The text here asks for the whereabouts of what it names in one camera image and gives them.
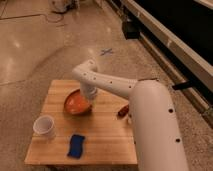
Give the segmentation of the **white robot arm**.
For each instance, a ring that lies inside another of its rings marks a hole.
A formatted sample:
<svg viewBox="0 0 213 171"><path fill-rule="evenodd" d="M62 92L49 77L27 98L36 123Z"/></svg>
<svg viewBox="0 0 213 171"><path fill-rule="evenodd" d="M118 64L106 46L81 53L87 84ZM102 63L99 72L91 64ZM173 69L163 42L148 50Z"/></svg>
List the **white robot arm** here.
<svg viewBox="0 0 213 171"><path fill-rule="evenodd" d="M97 89L129 101L134 145L140 171L189 171L175 107L165 85L157 79L127 79L99 73L94 60L72 70L87 99Z"/></svg>

